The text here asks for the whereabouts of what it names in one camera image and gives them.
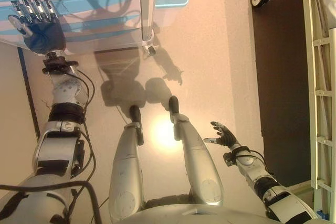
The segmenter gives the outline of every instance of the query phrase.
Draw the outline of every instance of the wheel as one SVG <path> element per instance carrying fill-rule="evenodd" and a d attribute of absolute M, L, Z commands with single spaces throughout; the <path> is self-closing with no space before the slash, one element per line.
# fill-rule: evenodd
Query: wheel
<path fill-rule="evenodd" d="M 256 0 L 254 0 L 254 1 L 252 2 L 252 6 L 255 7 L 255 8 L 259 8 L 259 7 L 262 7 L 263 5 L 265 5 L 265 4 L 266 4 L 268 1 L 270 1 L 270 0 L 259 0 L 259 3 L 258 3 L 258 4 L 256 4 L 255 1 L 256 1 Z"/>
<path fill-rule="evenodd" d="M 132 122 L 141 122 L 141 114 L 140 114 L 140 109 L 138 106 L 133 105 L 130 107 L 130 116 Z"/>
<path fill-rule="evenodd" d="M 150 47 L 148 48 L 148 52 L 149 52 L 149 55 L 150 55 L 150 56 L 153 56 L 153 55 L 156 54 L 155 48 L 154 48 L 153 46 L 150 46 Z"/>
<path fill-rule="evenodd" d="M 142 46 L 142 48 L 143 48 L 143 50 L 145 50 L 145 52 L 148 56 L 153 56 L 153 55 L 156 54 L 156 50 L 155 50 L 153 44 Z"/>
<path fill-rule="evenodd" d="M 170 121 L 172 121 L 172 123 L 174 123 L 173 120 L 173 114 L 177 114 L 179 113 L 179 100 L 177 99 L 176 96 L 172 96 L 169 99 L 169 112 L 170 112 Z"/>

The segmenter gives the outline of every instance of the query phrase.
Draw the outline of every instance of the black cable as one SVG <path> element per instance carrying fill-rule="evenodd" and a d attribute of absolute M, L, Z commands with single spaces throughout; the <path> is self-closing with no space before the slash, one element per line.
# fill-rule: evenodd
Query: black cable
<path fill-rule="evenodd" d="M 262 160 L 264 161 L 264 163 L 266 164 L 266 161 L 265 161 L 265 158 L 264 158 L 264 156 L 262 156 L 259 152 L 257 152 L 257 151 L 254 151 L 254 150 L 250 150 L 251 152 L 254 152 L 254 153 L 257 153 L 261 158 L 262 158 Z"/>
<path fill-rule="evenodd" d="M 90 79 L 90 77 L 88 77 L 85 73 L 83 73 L 82 71 L 78 70 L 78 72 L 80 72 L 82 75 L 84 75 L 92 84 L 92 96 L 90 98 L 90 100 L 88 101 L 88 105 L 91 103 L 93 97 L 95 96 L 94 94 L 96 93 L 96 87 L 93 84 L 93 81 Z"/>
<path fill-rule="evenodd" d="M 93 189 L 93 186 L 87 181 L 71 181 L 61 184 L 55 184 L 50 186 L 37 186 L 37 187 L 24 187 L 24 186 L 9 186 L 9 185 L 0 185 L 0 190 L 7 191 L 22 191 L 22 192 L 38 192 L 38 191 L 48 191 L 48 190 L 57 190 L 62 188 L 69 188 L 75 186 L 82 186 L 82 188 L 86 188 L 90 194 L 90 199 L 92 203 L 93 216 L 95 218 L 96 224 L 102 224 L 98 200 L 96 193 Z"/>
<path fill-rule="evenodd" d="M 78 80 L 80 80 L 81 82 L 84 83 L 84 85 L 85 85 L 85 87 L 86 87 L 86 89 L 87 89 L 87 93 L 88 93 L 88 98 L 87 98 L 87 101 L 86 101 L 86 104 L 85 104 L 85 107 L 84 107 L 84 115 L 85 115 L 85 114 L 86 114 L 86 109 L 87 109 L 88 104 L 89 104 L 89 97 L 90 97 L 90 89 L 89 89 L 88 84 L 87 84 L 82 78 L 80 78 L 80 77 L 78 77 L 78 76 L 75 76 L 75 75 L 72 74 L 72 73 L 67 73 L 67 72 L 62 72 L 62 73 L 66 74 L 66 75 L 68 75 L 68 76 L 72 76 L 72 77 L 74 77 L 74 78 L 76 78 L 76 79 L 78 79 Z"/>
<path fill-rule="evenodd" d="M 93 169 L 89 175 L 89 177 L 86 179 L 86 181 L 88 182 L 91 177 L 93 176 L 94 172 L 96 171 L 96 165 L 97 165 L 97 161 L 96 161 L 96 156 L 95 156 L 95 153 L 93 151 L 93 148 L 92 148 L 92 144 L 91 144 L 91 140 L 90 140 L 90 136 L 89 136 L 89 132 L 88 132 L 88 128 L 86 126 L 86 123 L 84 122 L 83 123 L 84 125 L 84 128 L 85 128 L 85 132 L 86 132 L 86 135 L 84 134 L 83 136 L 85 137 L 85 139 L 87 140 L 88 144 L 89 144 L 89 147 L 90 147 L 90 150 L 91 150 L 91 154 L 92 154 L 92 159 L 93 159 Z M 71 216 L 72 212 L 73 212 L 73 209 L 75 208 L 75 204 L 76 204 L 76 201 L 77 201 L 77 198 L 79 197 L 79 195 L 82 193 L 82 191 L 84 190 L 84 187 L 82 186 L 79 191 L 76 193 L 76 195 L 73 197 L 73 200 L 69 206 L 69 215 Z"/>
<path fill-rule="evenodd" d="M 109 197 L 107 197 L 107 198 L 106 198 L 106 199 L 99 205 L 99 209 L 105 204 L 106 201 L 108 201 L 108 199 L 109 199 Z M 90 221 L 90 224 L 92 224 L 92 222 L 93 222 L 93 218 L 94 218 L 94 216 L 92 216 L 91 221 Z"/>
<path fill-rule="evenodd" d="M 84 132 L 81 132 L 81 134 L 83 135 L 83 137 L 84 137 L 85 139 L 87 139 L 87 136 L 85 135 Z M 86 162 L 85 166 L 82 168 L 82 170 L 81 170 L 78 174 L 76 174 L 75 176 L 72 176 L 71 179 L 76 178 L 78 175 L 80 175 L 81 173 L 83 173 L 83 172 L 86 170 L 86 168 L 88 168 L 88 166 L 89 166 L 89 164 L 90 164 L 90 162 L 91 162 L 91 159 L 92 159 L 92 153 L 93 153 L 93 149 L 90 148 L 90 156 L 89 156 L 89 159 L 88 159 L 88 161 Z"/>

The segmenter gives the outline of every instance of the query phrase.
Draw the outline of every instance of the beige floor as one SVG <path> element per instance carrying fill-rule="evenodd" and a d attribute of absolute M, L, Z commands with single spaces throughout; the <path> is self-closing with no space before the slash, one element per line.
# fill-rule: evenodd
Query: beige floor
<path fill-rule="evenodd" d="M 190 0 L 172 26 L 160 29 L 155 41 L 161 44 L 155 57 L 147 58 L 142 49 L 69 57 L 79 61 L 80 69 L 97 87 L 87 124 L 98 162 L 92 183 L 99 202 L 108 196 L 111 164 L 125 125 L 122 116 L 130 121 L 125 114 L 134 101 L 143 118 L 145 144 L 139 155 L 146 199 L 185 194 L 190 189 L 182 144 L 173 140 L 169 113 L 163 107 L 170 94 L 179 98 L 181 112 L 201 137 L 215 136 L 209 122 L 220 121 L 241 143 L 263 151 L 249 0 Z M 49 112 L 45 102 L 52 102 L 51 85 L 41 73 L 42 59 L 28 52 L 25 58 L 41 127 Z M 106 106 L 100 86 L 109 78 L 114 89 L 108 92 L 111 83 L 105 83 L 104 93 L 110 95 Z M 222 155 L 227 149 L 215 145 L 208 149 L 223 182 L 224 205 L 263 215 L 262 203 L 237 168 L 226 167 Z M 104 223 L 109 223 L 107 205 L 102 207 Z M 91 215 L 88 195 L 83 193 L 73 223 L 88 223 Z"/>

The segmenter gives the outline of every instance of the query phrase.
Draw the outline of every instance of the caster wheel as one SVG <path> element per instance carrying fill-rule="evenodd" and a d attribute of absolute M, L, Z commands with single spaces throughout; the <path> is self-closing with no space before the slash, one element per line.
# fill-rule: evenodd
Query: caster wheel
<path fill-rule="evenodd" d="M 263 5 L 265 5 L 268 1 L 270 1 L 270 0 L 259 0 L 258 2 L 256 2 L 256 0 L 253 0 L 252 1 L 252 6 L 254 8 L 259 8 L 259 7 L 262 7 Z"/>
<path fill-rule="evenodd" d="M 143 46 L 142 48 L 148 56 L 153 56 L 156 54 L 156 50 L 152 44 L 148 46 Z"/>
<path fill-rule="evenodd" d="M 155 48 L 153 46 L 148 48 L 149 56 L 153 56 L 156 54 Z"/>
<path fill-rule="evenodd" d="M 172 121 L 172 123 L 174 123 L 173 114 L 177 114 L 180 112 L 179 100 L 177 99 L 176 96 L 172 96 L 169 99 L 169 112 L 170 112 L 170 120 Z"/>

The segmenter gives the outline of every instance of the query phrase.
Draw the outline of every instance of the black joint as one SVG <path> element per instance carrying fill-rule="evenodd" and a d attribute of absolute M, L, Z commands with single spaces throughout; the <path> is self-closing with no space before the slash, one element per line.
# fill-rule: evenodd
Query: black joint
<path fill-rule="evenodd" d="M 76 176 L 80 173 L 81 169 L 83 168 L 84 164 L 84 140 L 77 140 L 76 148 L 75 148 L 75 153 L 74 153 L 74 159 L 73 163 L 74 166 L 72 167 L 71 170 L 71 175 Z"/>
<path fill-rule="evenodd" d="M 44 174 L 55 174 L 58 176 L 64 176 L 67 171 L 67 167 L 69 165 L 69 161 L 67 160 L 47 160 L 47 161 L 39 161 L 37 163 L 37 175 Z"/>
<path fill-rule="evenodd" d="M 259 199 L 263 200 L 264 194 L 268 189 L 279 186 L 280 184 L 271 177 L 262 177 L 254 184 L 254 191 L 258 195 Z"/>
<path fill-rule="evenodd" d="M 76 61 L 66 61 L 63 56 L 56 56 L 55 52 L 49 52 L 46 54 L 49 59 L 44 60 L 43 63 L 46 66 L 42 72 L 43 73 L 54 73 L 61 74 L 68 72 L 70 66 L 78 66 L 78 62 Z"/>
<path fill-rule="evenodd" d="M 49 121 L 68 121 L 82 124 L 85 121 L 84 108 L 70 102 L 55 104 L 49 114 Z"/>

